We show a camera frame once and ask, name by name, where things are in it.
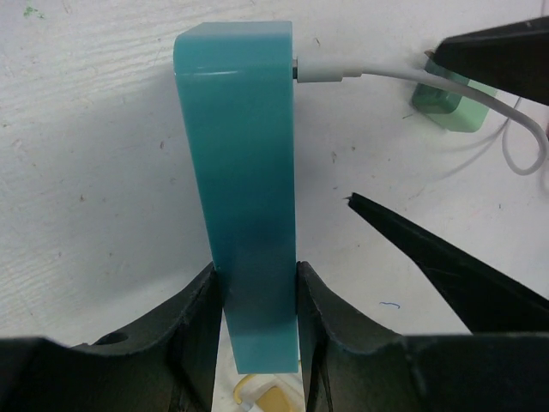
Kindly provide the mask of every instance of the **small green box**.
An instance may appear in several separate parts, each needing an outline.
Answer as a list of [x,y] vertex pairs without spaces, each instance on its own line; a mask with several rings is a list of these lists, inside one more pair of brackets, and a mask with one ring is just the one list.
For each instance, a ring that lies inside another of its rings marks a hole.
[[[476,88],[490,96],[495,96],[497,92],[495,88],[467,79],[438,66],[430,59],[425,65],[425,71]],[[473,133],[480,129],[489,110],[488,107],[467,97],[426,86],[425,84],[418,84],[413,93],[412,104],[433,122],[445,129],[466,133]]]

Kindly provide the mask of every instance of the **teal power bank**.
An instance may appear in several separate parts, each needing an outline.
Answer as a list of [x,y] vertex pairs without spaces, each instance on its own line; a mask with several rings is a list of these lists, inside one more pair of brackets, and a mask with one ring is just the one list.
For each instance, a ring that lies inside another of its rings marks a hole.
[[292,25],[203,23],[173,66],[239,373],[297,372]]

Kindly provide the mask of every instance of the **white cable connector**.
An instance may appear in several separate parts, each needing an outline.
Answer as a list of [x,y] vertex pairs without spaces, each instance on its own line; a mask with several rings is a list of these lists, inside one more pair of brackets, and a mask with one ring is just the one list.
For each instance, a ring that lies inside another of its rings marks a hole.
[[411,82],[422,83],[427,86],[468,97],[471,100],[478,101],[479,103],[490,107],[492,110],[503,114],[506,118],[516,121],[534,135],[540,147],[540,152],[538,153],[538,158],[534,164],[526,169],[519,168],[512,161],[507,151],[506,143],[504,144],[504,158],[513,172],[521,176],[532,174],[536,172],[546,160],[547,152],[549,151],[549,141],[540,125],[524,113],[517,111],[511,106],[507,106],[502,101],[495,99],[476,88],[452,82],[451,80],[440,76],[431,75],[423,70],[400,69],[391,66],[383,66],[381,64],[370,64],[358,59],[313,58],[302,56],[298,57],[297,65],[298,83],[341,82],[345,77],[361,77],[364,74],[409,80]]

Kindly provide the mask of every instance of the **white tabletop surface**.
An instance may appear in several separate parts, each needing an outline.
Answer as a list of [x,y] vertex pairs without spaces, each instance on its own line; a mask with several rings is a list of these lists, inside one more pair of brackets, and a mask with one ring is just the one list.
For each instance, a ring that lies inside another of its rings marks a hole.
[[[539,0],[3,0],[0,335],[93,342],[209,262],[172,73],[184,30],[289,20],[297,54],[417,65],[446,36],[539,13]],[[342,198],[368,196],[548,295],[549,176],[513,174],[500,141],[457,170],[502,118],[491,112],[474,135],[445,132],[414,113],[413,87],[376,77],[296,85],[299,259],[400,333],[463,332],[420,271]],[[546,107],[522,110],[546,126]],[[511,137],[526,166],[534,138],[517,125]],[[230,410],[234,373],[223,328],[214,410]]]

